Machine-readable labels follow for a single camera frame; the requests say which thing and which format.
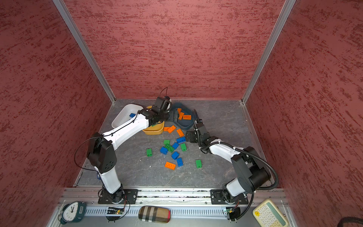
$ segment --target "robotic arm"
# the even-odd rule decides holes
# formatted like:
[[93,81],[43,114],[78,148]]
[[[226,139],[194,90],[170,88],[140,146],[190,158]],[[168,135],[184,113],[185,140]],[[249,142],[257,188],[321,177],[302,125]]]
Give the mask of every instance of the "robotic arm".
[[[119,181],[115,164],[117,161],[115,150],[131,136],[146,129],[150,125],[166,121],[169,118],[168,111],[172,103],[170,98],[158,97],[151,109],[144,108],[137,112],[136,116],[123,125],[103,133],[95,133],[90,140],[87,158],[98,171],[111,202],[121,203],[125,197],[123,187]],[[187,141],[198,143],[204,153],[219,155],[232,163],[237,178],[223,186],[222,197],[227,203],[234,203],[241,193],[253,193],[256,189],[269,190],[278,184],[276,172],[263,160],[252,148],[233,147],[222,142],[217,137],[211,137],[201,119],[193,111],[194,131],[188,131]],[[270,179],[268,171],[271,169],[275,175],[275,183],[270,187],[261,187]]]

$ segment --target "yellow plastic bin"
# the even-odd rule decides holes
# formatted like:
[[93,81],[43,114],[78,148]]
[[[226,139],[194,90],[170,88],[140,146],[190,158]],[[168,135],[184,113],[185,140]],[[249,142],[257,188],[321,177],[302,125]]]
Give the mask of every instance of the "yellow plastic bin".
[[147,127],[146,129],[142,130],[146,135],[160,135],[164,131],[164,121],[160,124]]

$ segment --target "clock face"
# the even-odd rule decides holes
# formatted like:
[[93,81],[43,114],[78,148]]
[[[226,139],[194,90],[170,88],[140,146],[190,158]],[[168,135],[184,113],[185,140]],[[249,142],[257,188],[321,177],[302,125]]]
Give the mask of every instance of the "clock face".
[[77,214],[78,202],[71,203],[63,212],[63,219],[66,222],[71,222],[74,220]]

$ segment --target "metal corner post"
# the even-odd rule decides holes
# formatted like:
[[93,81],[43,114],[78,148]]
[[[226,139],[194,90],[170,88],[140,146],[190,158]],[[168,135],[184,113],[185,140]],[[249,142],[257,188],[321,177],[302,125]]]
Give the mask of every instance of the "metal corner post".
[[112,103],[115,103],[116,97],[113,94],[109,84],[107,83],[105,77],[101,69],[98,67],[96,60],[94,59],[90,49],[88,48],[85,40],[83,39],[80,31],[78,30],[72,16],[70,15],[66,5],[64,4],[63,0],[53,0],[53,3],[56,5],[59,13],[61,14],[63,20],[67,24],[70,32],[72,33],[74,39],[77,41],[80,49],[82,50],[83,54],[85,55],[88,63],[90,64],[91,68],[93,69],[94,73],[96,74],[99,82],[101,83],[103,89],[107,93],[108,97],[110,98]]
[[247,99],[249,98],[249,96],[251,95],[251,92],[253,90],[254,85],[257,82],[258,77],[260,76],[260,73],[262,72],[262,69],[265,66],[265,63],[267,61],[267,59],[270,56],[270,53],[277,41],[278,36],[280,35],[282,28],[285,25],[285,22],[295,4],[296,0],[286,0],[284,5],[282,6],[280,15],[277,18],[276,24],[274,26],[274,28],[272,29],[271,35],[269,40],[267,41],[266,47],[264,49],[264,52],[261,55],[260,61],[258,62],[258,65],[256,67],[256,70],[251,78],[251,81],[246,89],[245,94],[242,97],[242,104],[246,105],[247,103]]

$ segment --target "white plastic bin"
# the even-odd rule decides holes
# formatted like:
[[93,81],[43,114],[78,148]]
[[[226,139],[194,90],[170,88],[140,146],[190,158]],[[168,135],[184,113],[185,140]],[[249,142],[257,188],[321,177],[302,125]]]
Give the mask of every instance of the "white plastic bin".
[[144,107],[138,106],[135,104],[127,104],[120,113],[115,117],[111,126],[115,129],[118,126],[124,124],[128,120],[131,119],[130,114],[136,114],[139,110],[142,110]]

